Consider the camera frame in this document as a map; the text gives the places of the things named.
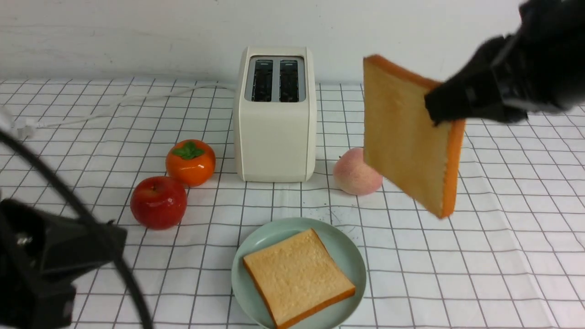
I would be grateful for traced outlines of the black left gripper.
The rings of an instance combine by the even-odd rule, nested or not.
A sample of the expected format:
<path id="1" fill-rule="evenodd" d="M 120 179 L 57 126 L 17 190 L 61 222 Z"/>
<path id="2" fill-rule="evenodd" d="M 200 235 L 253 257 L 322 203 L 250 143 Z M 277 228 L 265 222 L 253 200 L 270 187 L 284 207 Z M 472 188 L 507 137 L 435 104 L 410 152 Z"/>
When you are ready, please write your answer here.
<path id="1" fill-rule="evenodd" d="M 72 322 L 71 281 L 113 262 L 76 219 L 1 202 L 1 325 L 64 329 Z"/>

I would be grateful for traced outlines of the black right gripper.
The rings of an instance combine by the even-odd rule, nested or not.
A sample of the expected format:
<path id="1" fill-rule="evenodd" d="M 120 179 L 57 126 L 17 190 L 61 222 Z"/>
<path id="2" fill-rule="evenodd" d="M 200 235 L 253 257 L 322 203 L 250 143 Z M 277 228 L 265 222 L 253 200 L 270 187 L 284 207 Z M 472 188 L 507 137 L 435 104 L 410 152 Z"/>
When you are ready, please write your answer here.
<path id="1" fill-rule="evenodd" d="M 516 123 L 533 112 L 558 114 L 584 102 L 582 0 L 527 0 L 512 36 L 494 37 L 425 96 L 434 125 L 468 118 Z"/>

